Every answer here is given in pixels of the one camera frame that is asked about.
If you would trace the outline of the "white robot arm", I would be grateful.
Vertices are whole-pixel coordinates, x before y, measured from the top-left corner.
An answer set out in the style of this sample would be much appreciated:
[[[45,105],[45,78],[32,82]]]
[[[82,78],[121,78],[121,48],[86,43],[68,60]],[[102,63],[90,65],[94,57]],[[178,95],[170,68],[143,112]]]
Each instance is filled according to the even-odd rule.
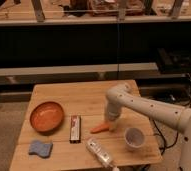
[[[191,171],[191,108],[132,95],[127,83],[108,89],[106,99],[105,120],[110,124],[126,107],[180,132],[184,141],[178,168],[179,171]]]

